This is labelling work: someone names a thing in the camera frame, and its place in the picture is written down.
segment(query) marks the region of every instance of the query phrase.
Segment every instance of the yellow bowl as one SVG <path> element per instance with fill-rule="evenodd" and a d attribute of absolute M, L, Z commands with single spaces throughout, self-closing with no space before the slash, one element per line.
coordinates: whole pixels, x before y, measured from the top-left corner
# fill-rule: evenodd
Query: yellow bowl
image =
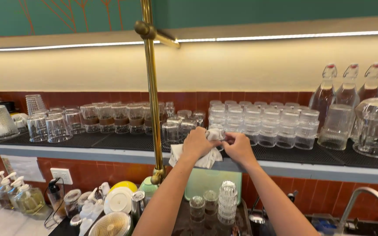
<path fill-rule="evenodd" d="M 127 187 L 132 192 L 136 192 L 138 190 L 137 186 L 134 183 L 132 183 L 131 181 L 121 181 L 121 182 L 113 185 L 113 187 L 110 189 L 109 192 L 111 192 L 112 190 L 114 190 L 117 187 Z"/>

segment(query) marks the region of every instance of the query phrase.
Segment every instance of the stainless steel faucet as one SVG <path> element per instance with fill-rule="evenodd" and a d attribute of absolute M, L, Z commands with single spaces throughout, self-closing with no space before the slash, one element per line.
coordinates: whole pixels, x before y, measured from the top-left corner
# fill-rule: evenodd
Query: stainless steel faucet
<path fill-rule="evenodd" d="M 344 232 L 344 226 L 346 224 L 346 221 L 347 221 L 347 218 L 349 216 L 349 213 L 351 212 L 352 207 L 354 206 L 355 200 L 357 200 L 358 195 L 360 195 L 363 192 L 370 193 L 370 194 L 372 194 L 372 195 L 374 195 L 375 197 L 378 198 L 378 192 L 376 190 L 372 189 L 372 188 L 369 188 L 369 187 L 360 187 L 360 188 L 356 189 L 352 193 L 352 196 L 349 199 L 349 203 L 348 203 L 347 207 L 345 208 L 344 214 L 342 215 L 342 218 L 339 221 L 338 228 L 336 229 L 336 231 L 338 233 L 343 233 Z"/>

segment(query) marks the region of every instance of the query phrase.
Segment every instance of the white cloth towel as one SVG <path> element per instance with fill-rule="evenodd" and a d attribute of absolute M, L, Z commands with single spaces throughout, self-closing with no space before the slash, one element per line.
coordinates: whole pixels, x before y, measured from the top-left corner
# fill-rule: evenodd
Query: white cloth towel
<path fill-rule="evenodd" d="M 216 141 L 216 140 L 223 140 L 223 134 L 217 128 L 212 128 L 206 131 L 205 137 L 208 141 Z M 180 155 L 183 153 L 183 144 L 173 144 L 171 145 L 171 157 L 168 163 L 174 167 L 179 161 Z M 196 167 L 207 168 L 211 169 L 213 167 L 214 162 L 216 161 L 223 161 L 223 156 L 215 147 L 210 150 L 208 154 L 199 158 L 199 160 L 195 163 Z"/>

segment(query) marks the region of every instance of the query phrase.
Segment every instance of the forearm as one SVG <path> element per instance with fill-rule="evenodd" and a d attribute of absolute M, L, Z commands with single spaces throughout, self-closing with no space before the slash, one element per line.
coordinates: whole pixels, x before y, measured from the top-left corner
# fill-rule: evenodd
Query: forearm
<path fill-rule="evenodd" d="M 306 217 L 256 163 L 245 166 L 279 236 L 319 235 Z"/>
<path fill-rule="evenodd" d="M 171 235 L 182 196 L 194 165 L 193 158 L 186 158 L 183 153 L 151 198 L 133 235 Z"/>

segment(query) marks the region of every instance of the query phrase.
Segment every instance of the black rubber bar mat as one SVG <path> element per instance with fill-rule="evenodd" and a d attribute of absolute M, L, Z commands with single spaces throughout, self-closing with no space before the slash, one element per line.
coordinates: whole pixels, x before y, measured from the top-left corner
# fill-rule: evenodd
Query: black rubber bar mat
<path fill-rule="evenodd" d="M 19 136 L 3 140 L 0 144 L 12 145 L 31 145 L 31 146 L 49 146 L 49 147 L 66 147 L 66 148 L 91 148 L 92 145 L 106 138 L 109 134 L 102 133 L 82 133 L 75 134 L 71 139 L 59 143 L 50 143 L 48 141 L 30 142 L 29 133 L 20 134 Z"/>
<path fill-rule="evenodd" d="M 320 165 L 344 165 L 337 158 L 332 157 L 315 142 L 313 149 L 302 150 L 298 148 L 285 149 L 280 147 L 263 147 L 259 144 L 252 147 L 257 160 L 292 162 L 301 164 Z M 221 152 L 223 157 L 228 157 L 225 151 Z"/>
<path fill-rule="evenodd" d="M 378 168 L 378 158 L 364 156 L 355 152 L 352 148 L 353 144 L 354 142 L 349 139 L 346 144 L 347 148 L 343 151 L 336 151 L 326 148 L 324 148 L 324 151 L 329 153 L 334 158 L 343 161 L 346 166 Z"/>
<path fill-rule="evenodd" d="M 139 151 L 154 151 L 152 135 L 146 134 L 116 134 L 112 133 L 102 141 L 93 145 L 93 148 L 125 149 Z M 170 148 L 163 147 L 163 152 L 170 152 Z"/>

